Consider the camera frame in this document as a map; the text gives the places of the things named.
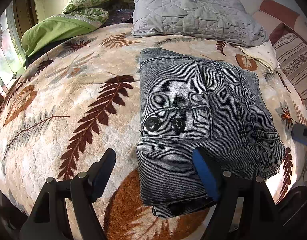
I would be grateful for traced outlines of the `grey-blue denim pants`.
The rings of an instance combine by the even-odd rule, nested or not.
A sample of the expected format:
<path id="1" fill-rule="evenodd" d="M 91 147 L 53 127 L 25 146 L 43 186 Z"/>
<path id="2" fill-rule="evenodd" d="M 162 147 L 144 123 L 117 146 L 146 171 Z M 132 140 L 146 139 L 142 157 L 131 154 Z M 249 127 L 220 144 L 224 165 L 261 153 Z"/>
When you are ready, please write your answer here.
<path id="1" fill-rule="evenodd" d="M 285 148 L 255 73 L 162 48 L 143 49 L 139 65 L 140 195 L 157 217 L 214 204 L 194 167 L 195 149 L 238 178 L 280 171 Z"/>

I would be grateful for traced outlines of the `cream leaf-print fleece blanket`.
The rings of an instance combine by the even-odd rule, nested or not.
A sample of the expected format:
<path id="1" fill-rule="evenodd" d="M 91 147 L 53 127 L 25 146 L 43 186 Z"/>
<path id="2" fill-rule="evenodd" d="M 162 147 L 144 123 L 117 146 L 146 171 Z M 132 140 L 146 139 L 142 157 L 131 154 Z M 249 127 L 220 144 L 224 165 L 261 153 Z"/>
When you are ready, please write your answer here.
<path id="1" fill-rule="evenodd" d="M 141 140 L 140 52 L 162 48 L 230 63 L 255 73 L 285 155 L 265 179 L 275 203 L 307 180 L 307 146 L 295 142 L 295 123 L 307 110 L 284 73 L 273 73 L 238 46 L 183 35 L 135 37 L 120 23 L 72 38 L 33 62 L 0 107 L 0 190 L 30 213 L 47 177 L 68 182 L 111 148 L 116 162 L 94 203 L 109 239 L 199 239 L 211 208 L 162 219 L 140 195 L 136 148 Z"/>

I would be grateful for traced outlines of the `striped floral bedsheet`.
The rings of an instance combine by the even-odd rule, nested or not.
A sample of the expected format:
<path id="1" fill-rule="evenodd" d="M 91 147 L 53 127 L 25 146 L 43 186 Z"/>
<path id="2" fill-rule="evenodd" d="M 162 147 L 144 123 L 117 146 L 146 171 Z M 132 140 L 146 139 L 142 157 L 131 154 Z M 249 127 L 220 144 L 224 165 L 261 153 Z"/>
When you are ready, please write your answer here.
<path id="1" fill-rule="evenodd" d="M 282 72 L 296 89 L 307 110 L 307 44 L 282 23 L 277 25 L 269 39 Z"/>

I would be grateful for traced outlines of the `white cream cloth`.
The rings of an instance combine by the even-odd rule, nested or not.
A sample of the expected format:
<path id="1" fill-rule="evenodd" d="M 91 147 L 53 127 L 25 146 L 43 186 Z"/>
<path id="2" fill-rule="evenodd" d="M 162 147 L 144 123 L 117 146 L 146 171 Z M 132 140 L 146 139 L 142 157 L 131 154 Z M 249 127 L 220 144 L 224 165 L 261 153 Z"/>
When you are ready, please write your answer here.
<path id="1" fill-rule="evenodd" d="M 238 47 L 247 56 L 259 61 L 270 73 L 280 68 L 277 60 L 276 51 L 274 50 L 270 40 L 264 42 L 260 46 L 255 47 Z"/>

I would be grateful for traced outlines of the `black garment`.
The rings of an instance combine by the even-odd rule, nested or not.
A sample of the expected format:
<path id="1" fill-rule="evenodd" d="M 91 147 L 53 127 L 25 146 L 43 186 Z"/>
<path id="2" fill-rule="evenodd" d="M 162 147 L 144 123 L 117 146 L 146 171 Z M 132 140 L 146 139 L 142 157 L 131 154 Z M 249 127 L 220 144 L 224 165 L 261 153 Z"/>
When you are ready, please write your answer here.
<path id="1" fill-rule="evenodd" d="M 49 52 L 50 50 L 52 50 L 53 48 L 57 47 L 59 44 L 62 44 L 63 42 L 65 42 L 67 40 L 69 40 L 69 38 L 65 38 L 63 40 L 51 42 L 51 43 L 47 44 L 46 46 L 44 46 L 43 48 L 41 48 L 40 50 L 33 53 L 31 56 L 26 56 L 25 57 L 25 63 L 23 64 L 23 67 L 28 68 L 30 66 L 30 64 L 32 64 L 34 61 L 36 61 L 42 55 L 44 55 L 45 53 Z"/>

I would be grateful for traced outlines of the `stained glass window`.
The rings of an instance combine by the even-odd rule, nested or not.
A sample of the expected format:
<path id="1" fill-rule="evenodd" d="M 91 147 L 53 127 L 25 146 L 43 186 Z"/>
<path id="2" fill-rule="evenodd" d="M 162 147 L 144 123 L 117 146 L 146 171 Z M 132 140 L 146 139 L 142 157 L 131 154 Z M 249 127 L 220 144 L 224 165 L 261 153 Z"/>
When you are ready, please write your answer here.
<path id="1" fill-rule="evenodd" d="M 0 94 L 6 97 L 25 71 L 25 54 L 16 28 L 13 4 L 0 16 Z"/>

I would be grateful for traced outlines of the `purple patterned cloth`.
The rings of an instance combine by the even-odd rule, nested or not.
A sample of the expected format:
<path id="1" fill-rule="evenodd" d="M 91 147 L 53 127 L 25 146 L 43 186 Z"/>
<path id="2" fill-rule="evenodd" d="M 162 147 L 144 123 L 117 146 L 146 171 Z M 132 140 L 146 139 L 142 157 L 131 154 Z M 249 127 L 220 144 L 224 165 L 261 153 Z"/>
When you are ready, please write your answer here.
<path id="1" fill-rule="evenodd" d="M 132 23 L 133 22 L 133 9 L 117 9 L 109 12 L 108 20 L 102 25 L 103 27 L 120 24 L 120 23 Z"/>

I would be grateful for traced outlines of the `green patterned quilt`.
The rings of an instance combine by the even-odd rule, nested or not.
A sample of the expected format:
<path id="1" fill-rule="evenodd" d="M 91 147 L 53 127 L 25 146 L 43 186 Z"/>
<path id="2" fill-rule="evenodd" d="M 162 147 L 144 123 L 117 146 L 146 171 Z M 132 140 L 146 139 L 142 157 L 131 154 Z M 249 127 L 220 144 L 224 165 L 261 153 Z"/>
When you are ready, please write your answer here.
<path id="1" fill-rule="evenodd" d="M 95 31 L 119 9 L 134 9 L 133 0 L 70 0 L 60 14 L 28 29 L 21 46 L 25 55 L 31 56 L 49 43 Z"/>

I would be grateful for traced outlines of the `grey quilted pillow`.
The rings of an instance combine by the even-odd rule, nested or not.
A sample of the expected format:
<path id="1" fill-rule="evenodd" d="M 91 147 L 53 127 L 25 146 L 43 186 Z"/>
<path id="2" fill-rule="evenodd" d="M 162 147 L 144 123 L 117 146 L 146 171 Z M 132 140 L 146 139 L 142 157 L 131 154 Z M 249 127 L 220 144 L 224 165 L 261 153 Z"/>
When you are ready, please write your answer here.
<path id="1" fill-rule="evenodd" d="M 240 0 L 134 0 L 133 23 L 136 37 L 189 35 L 242 47 L 269 39 Z"/>

